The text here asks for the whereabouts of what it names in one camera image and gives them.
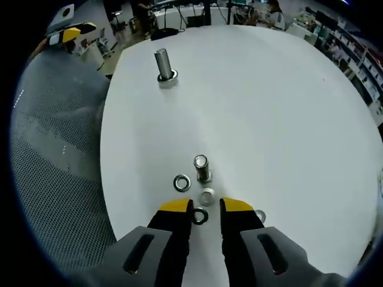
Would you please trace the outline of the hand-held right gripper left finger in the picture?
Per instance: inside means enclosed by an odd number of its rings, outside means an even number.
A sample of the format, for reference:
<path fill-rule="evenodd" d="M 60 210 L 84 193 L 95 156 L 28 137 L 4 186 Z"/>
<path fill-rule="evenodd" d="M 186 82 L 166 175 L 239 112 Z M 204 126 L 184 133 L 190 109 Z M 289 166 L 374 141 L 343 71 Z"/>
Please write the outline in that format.
<path fill-rule="evenodd" d="M 117 241 L 115 286 L 181 286 L 189 255 L 193 200 L 162 204 L 147 226 Z"/>

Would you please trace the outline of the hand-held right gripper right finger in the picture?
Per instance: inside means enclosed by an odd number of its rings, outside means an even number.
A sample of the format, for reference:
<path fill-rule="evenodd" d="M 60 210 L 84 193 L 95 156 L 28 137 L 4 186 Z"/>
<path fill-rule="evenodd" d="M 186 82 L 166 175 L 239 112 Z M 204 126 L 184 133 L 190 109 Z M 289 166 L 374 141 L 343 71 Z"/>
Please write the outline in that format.
<path fill-rule="evenodd" d="M 317 269 L 306 251 L 265 227 L 248 203 L 220 199 L 222 253 L 230 286 L 313 286 Z"/>

